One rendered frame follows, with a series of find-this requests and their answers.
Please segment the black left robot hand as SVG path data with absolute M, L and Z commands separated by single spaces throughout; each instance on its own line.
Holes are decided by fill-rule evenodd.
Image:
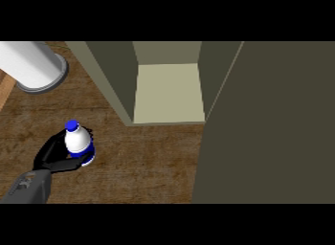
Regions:
M 80 156 L 70 157 L 71 153 L 65 144 L 67 130 L 61 130 L 45 143 L 36 159 L 34 170 L 48 169 L 52 173 L 77 170 L 93 160 L 95 149 Z

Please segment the white blue-capped water bottle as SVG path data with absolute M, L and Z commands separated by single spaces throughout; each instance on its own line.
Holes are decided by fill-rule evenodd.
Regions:
M 86 167 L 95 159 L 95 144 L 93 138 L 88 129 L 82 126 L 77 120 L 70 120 L 65 123 L 65 145 L 73 158 L 86 157 L 83 166 Z

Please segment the olive open cabinet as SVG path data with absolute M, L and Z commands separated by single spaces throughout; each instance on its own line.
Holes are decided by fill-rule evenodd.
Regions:
M 71 41 L 68 46 L 126 125 L 207 122 L 241 41 Z

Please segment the white cylinder with grey base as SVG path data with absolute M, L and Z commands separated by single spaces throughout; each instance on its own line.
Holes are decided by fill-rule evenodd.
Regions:
M 45 94 L 65 81 L 67 58 L 45 41 L 0 41 L 0 69 L 29 94 Z

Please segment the dark olive cabinet door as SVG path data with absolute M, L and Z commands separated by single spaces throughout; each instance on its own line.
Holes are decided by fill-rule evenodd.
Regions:
M 209 118 L 197 203 L 335 203 L 335 42 L 248 42 Z

